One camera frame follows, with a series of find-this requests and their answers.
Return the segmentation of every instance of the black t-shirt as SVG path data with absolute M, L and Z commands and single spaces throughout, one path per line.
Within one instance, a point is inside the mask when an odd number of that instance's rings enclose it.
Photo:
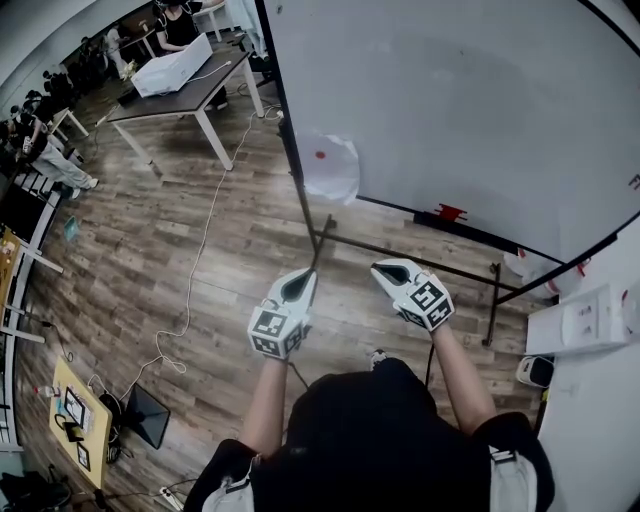
M 35 127 L 36 117 L 30 114 L 22 113 L 16 119 L 14 123 L 16 125 L 15 134 L 9 139 L 11 145 L 16 149 L 22 149 L 25 137 L 33 138 L 33 130 Z M 44 151 L 47 146 L 46 134 L 40 132 L 38 138 L 31 148 L 31 153 L 26 157 L 27 162 L 33 162 Z
M 256 512 L 489 510 L 489 446 L 536 468 L 537 512 L 554 496 L 551 469 L 523 414 L 497 416 L 472 436 L 435 412 L 424 386 L 374 372 L 328 376 L 295 404 L 284 446 L 251 472 Z M 200 512 L 224 477 L 242 479 L 255 452 L 223 441 L 185 512 Z
M 199 35 L 191 15 L 201 9 L 202 2 L 185 2 L 182 6 L 182 13 L 176 20 L 170 20 L 164 11 L 158 13 L 155 24 L 156 32 L 165 32 L 169 44 L 176 46 L 191 44 Z

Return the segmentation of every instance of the stand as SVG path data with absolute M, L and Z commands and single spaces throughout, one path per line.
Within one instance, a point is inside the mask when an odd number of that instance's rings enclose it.
M 494 279 L 489 279 L 484 276 L 476 275 L 470 272 L 466 272 L 464 270 L 460 270 L 454 267 L 450 267 L 448 265 L 443 265 L 442 263 L 437 263 L 434 261 L 425 260 L 423 258 L 416 258 L 415 256 L 404 254 L 398 251 L 393 251 L 390 249 L 386 249 L 383 247 L 371 245 L 365 242 L 360 242 L 358 240 L 353 240 L 351 238 L 346 238 L 343 236 L 338 236 L 329 232 L 332 227 L 335 227 L 335 222 L 331 219 L 327 220 L 327 224 L 325 225 L 325 229 L 323 231 L 318 231 L 315 229 L 313 225 L 313 220 L 311 218 L 311 212 L 309 210 L 309 202 L 307 201 L 307 195 L 304 189 L 304 175 L 302 172 L 302 163 L 300 160 L 300 155 L 298 153 L 298 147 L 296 145 L 295 140 L 295 132 L 293 126 L 291 124 L 291 113 L 289 111 L 289 105 L 287 103 L 287 97 L 284 90 L 284 84 L 282 82 L 282 75 L 280 73 L 280 66 L 278 64 L 278 56 L 275 50 L 275 45 L 273 43 L 273 36 L 271 34 L 271 27 L 269 25 L 269 18 L 267 16 L 266 8 L 263 0 L 256 0 L 256 7 L 258 9 L 258 15 L 260 17 L 260 24 L 262 26 L 262 32 L 264 34 L 265 43 L 267 45 L 267 49 L 269 52 L 269 58 L 273 68 L 273 74 L 276 80 L 276 85 L 278 87 L 278 95 L 280 97 L 280 102 L 282 105 L 282 111 L 284 113 L 284 118 L 280 122 L 280 136 L 282 137 L 282 142 L 285 148 L 285 152 L 287 154 L 287 159 L 289 161 L 289 165 L 291 167 L 291 176 L 293 177 L 293 181 L 296 186 L 296 191 L 298 193 L 298 199 L 300 200 L 300 206 L 302 208 L 302 213 L 304 216 L 304 221 L 307 225 L 307 231 L 309 232 L 309 238 L 311 240 L 311 245 L 313 246 L 314 253 L 316 257 L 314 261 L 317 260 L 317 256 L 320 252 L 320 244 L 318 242 L 318 236 L 321 236 L 322 239 L 333 240 L 334 242 L 340 242 L 347 245 L 352 245 L 354 247 L 359 247 L 361 249 L 367 249 L 369 251 L 378 252 L 380 254 L 384 254 L 386 256 L 391 256 L 393 258 L 407 258 L 415 261 L 419 265 L 431 267 L 442 272 L 449 272 L 451 274 L 455 274 L 460 277 L 464 277 L 467 279 L 471 279 L 478 283 L 487 284 L 493 287 L 493 301 L 491 304 L 491 316 L 489 320 L 489 328 L 487 331 L 487 337 L 483 341 L 483 345 L 485 347 L 489 347 L 491 342 L 493 341 L 493 332 L 495 327 L 495 320 L 497 314 L 497 308 L 500 304 L 504 304 L 520 295 L 527 293 L 534 288 L 546 283 L 550 279 L 558 277 L 561 274 L 564 274 L 568 270 L 574 268 L 578 263 L 582 263 L 583 261 L 588 260 L 598 252 L 600 252 L 605 247 L 611 245 L 617 239 L 617 233 L 624 229 L 627 225 L 633 222 L 638 216 L 640 216 L 640 212 L 638 212 L 633 218 L 629 219 L 625 224 L 623 224 L 620 228 L 618 228 L 611 235 L 607 236 L 604 240 L 594 245 L 590 249 L 584 251 L 579 256 L 575 257 L 571 261 L 567 263 L 562 263 L 556 269 L 548 272 L 547 274 L 539 277 L 538 279 L 521 286 L 519 288 L 508 285 L 500 281 L 500 273 L 501 266 L 500 264 L 492 265 L 492 271 L 495 274 Z M 500 296 L 500 290 L 506 290 L 509 293 Z

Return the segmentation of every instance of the wooden floor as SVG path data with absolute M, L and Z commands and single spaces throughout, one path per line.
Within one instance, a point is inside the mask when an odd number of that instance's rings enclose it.
M 231 82 L 228 91 L 235 91 L 240 83 Z M 85 126 L 93 126 L 111 109 L 116 90 L 116 85 L 108 84 L 82 101 L 76 113 Z M 273 84 L 260 91 L 268 101 L 276 101 Z M 230 154 L 252 112 L 249 98 L 232 94 L 228 109 L 211 114 Z M 85 168 L 100 179 L 100 185 L 63 204 L 44 253 L 64 266 L 65 272 L 60 276 L 36 265 L 28 293 L 34 312 L 52 321 L 59 337 L 45 331 L 46 345 L 21 342 L 17 354 L 20 441 L 32 464 L 40 468 L 55 464 L 70 477 L 76 492 L 92 489 L 56 445 L 47 427 L 48 405 L 34 395 L 33 386 L 51 382 L 56 358 L 62 354 L 60 340 L 66 351 L 73 352 L 72 368 L 81 378 L 89 380 L 96 373 L 120 396 L 140 365 L 157 356 L 156 331 L 183 329 L 189 273 L 223 176 L 221 164 L 189 116 L 136 122 L 130 130 L 154 157 L 153 169 L 140 164 L 109 125 L 101 126 L 97 135 L 91 130 L 90 138 L 78 143 L 87 159 L 95 153 Z M 196 478 L 218 443 L 237 435 L 262 361 L 246 337 L 251 311 L 277 277 L 308 266 L 312 258 L 288 172 L 277 122 L 254 118 L 236 166 L 220 187 L 194 273 L 189 329 L 181 338 L 160 337 L 163 352 L 184 362 L 187 372 L 180 375 L 170 364 L 156 363 L 140 380 L 171 409 L 164 443 L 156 451 L 136 435 L 125 434 L 131 457 L 123 455 L 109 467 L 108 494 L 153 494 L 163 485 Z M 487 276 L 491 276 L 489 265 L 501 258 L 498 251 L 416 226 L 403 212 L 360 202 L 342 208 L 311 203 L 318 227 L 332 212 L 338 233 L 345 236 Z M 78 220 L 80 232 L 66 242 L 63 225 L 71 216 Z M 376 348 L 402 358 L 416 374 L 424 375 L 428 335 L 394 316 L 369 273 L 377 259 L 382 257 L 325 244 L 313 328 L 293 357 L 308 382 L 327 373 L 365 370 Z M 516 300 L 501 307 L 495 341 L 487 350 L 481 340 L 489 318 L 490 288 L 446 273 L 438 275 L 455 296 L 453 327 L 498 408 L 523 411 L 533 420 L 539 395 L 518 384 L 514 371 L 524 349 L 526 316 L 537 306 Z M 440 414 L 453 421 L 437 364 L 430 390 Z M 303 391 L 290 373 L 287 413 Z M 190 485 L 176 489 L 187 492 Z M 168 510 L 157 500 L 137 495 L 110 505 L 115 510 Z

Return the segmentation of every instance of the white cable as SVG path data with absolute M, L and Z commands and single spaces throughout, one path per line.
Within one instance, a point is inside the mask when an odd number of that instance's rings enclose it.
M 273 110 L 274 108 L 280 108 L 280 105 L 273 105 L 271 107 L 268 107 L 267 110 L 265 111 L 265 119 L 279 119 L 279 118 L 268 118 L 268 114 L 269 112 L 271 112 L 271 110 Z M 238 152 L 240 151 L 240 148 L 244 145 L 244 142 L 247 138 L 247 135 L 249 134 L 249 132 L 251 131 L 252 128 L 252 124 L 253 124 L 253 117 L 257 114 L 257 112 L 253 112 L 253 114 L 251 114 L 251 117 L 249 118 L 249 127 L 246 129 L 246 131 L 244 132 L 244 135 L 242 136 L 242 140 L 240 141 L 240 144 L 238 145 L 238 147 L 236 148 L 235 153 L 233 154 L 233 158 L 231 159 L 231 163 L 233 164 L 236 161 L 236 157 L 238 156 Z M 216 187 L 216 192 L 213 195 L 213 201 L 211 202 L 211 209 L 209 210 L 209 217 L 207 218 L 207 223 L 205 224 L 204 227 L 204 236 L 202 237 L 202 243 L 200 244 L 200 249 L 198 249 L 198 254 L 196 255 L 196 261 L 193 264 L 193 268 L 191 269 L 191 273 L 189 274 L 189 286 L 187 288 L 187 321 L 184 325 L 184 328 L 182 329 L 181 332 L 177 333 L 177 332 L 170 332 L 170 331 L 158 331 L 156 332 L 156 348 L 158 349 L 158 357 L 156 357 L 155 359 L 146 362 L 145 364 L 143 364 L 140 367 L 140 371 L 138 372 L 138 376 L 136 377 L 136 379 L 131 383 L 131 385 L 127 388 L 127 390 L 124 392 L 124 394 L 122 395 L 122 397 L 120 397 L 120 400 L 124 400 L 124 398 L 129 394 L 129 392 L 131 391 L 131 389 L 133 388 L 133 386 L 135 385 L 136 382 L 138 382 L 138 380 L 140 380 L 140 377 L 142 377 L 142 372 L 144 371 L 144 369 L 149 366 L 152 365 L 153 363 L 155 363 L 156 361 L 159 361 L 160 359 L 162 359 L 163 361 L 167 361 L 168 363 L 170 363 L 173 366 L 173 369 L 175 371 L 177 371 L 178 373 L 182 374 L 182 373 L 186 373 L 187 371 L 187 367 L 185 366 L 184 363 L 181 362 L 176 362 L 176 361 L 172 361 L 171 359 L 169 359 L 167 356 L 165 356 L 162 353 L 162 350 L 160 349 L 160 342 L 158 340 L 158 336 L 160 334 L 166 334 L 168 336 L 173 336 L 176 338 L 181 338 L 182 336 L 185 335 L 185 333 L 187 332 L 187 330 L 189 329 L 189 325 L 191 324 L 191 306 L 190 306 L 190 300 L 191 300 L 191 285 L 193 283 L 193 274 L 195 274 L 196 268 L 198 266 L 198 262 L 200 261 L 200 256 L 202 255 L 202 251 L 204 250 L 204 246 L 205 243 L 207 241 L 207 233 L 209 232 L 209 224 L 211 224 L 211 218 L 213 217 L 213 208 L 216 204 L 216 199 L 218 198 L 218 192 L 220 191 L 220 187 L 222 186 L 222 182 L 224 181 L 224 178 L 227 176 L 227 171 L 225 169 L 224 173 L 222 174 L 222 178 L 220 178 L 220 182 L 218 183 L 218 186 Z
M 222 66 L 220 66 L 217 69 L 214 69 L 211 73 L 207 73 L 204 76 L 197 76 L 196 78 L 192 78 L 191 80 L 187 80 L 187 83 L 189 82 L 195 82 L 196 80 L 202 80 L 203 78 L 208 78 L 211 75 L 213 75 L 216 71 L 220 71 L 222 68 L 226 67 L 226 66 L 231 66 L 231 61 L 228 60 L 227 62 L 225 62 Z

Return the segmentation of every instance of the person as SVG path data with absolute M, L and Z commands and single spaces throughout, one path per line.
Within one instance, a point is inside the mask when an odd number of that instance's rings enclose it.
M 113 61 L 113 64 L 118 70 L 118 75 L 121 79 L 124 78 L 124 68 L 127 63 L 120 54 L 120 45 L 129 40 L 128 37 L 120 37 L 118 32 L 120 24 L 115 23 L 111 26 L 107 34 L 104 36 L 105 43 L 107 45 L 107 56 Z
M 203 8 L 213 7 L 224 0 L 205 0 L 190 2 L 184 0 L 155 0 L 155 30 L 158 43 L 163 50 L 180 52 L 189 46 L 199 35 L 193 21 L 193 14 Z M 224 87 L 213 97 L 212 104 L 218 110 L 227 106 L 227 91 Z
M 314 382 L 283 444 L 289 365 L 267 357 L 238 439 L 220 443 L 184 511 L 547 510 L 553 476 L 527 418 L 497 414 L 449 320 L 431 338 L 457 429 L 405 363 L 377 350 L 371 371 Z
M 0 141 L 9 141 L 17 150 L 17 157 L 30 163 L 43 176 L 73 188 L 73 199 L 80 195 L 80 189 L 98 185 L 96 178 L 62 156 L 47 139 L 42 122 L 33 115 L 22 113 L 16 119 L 0 123 Z

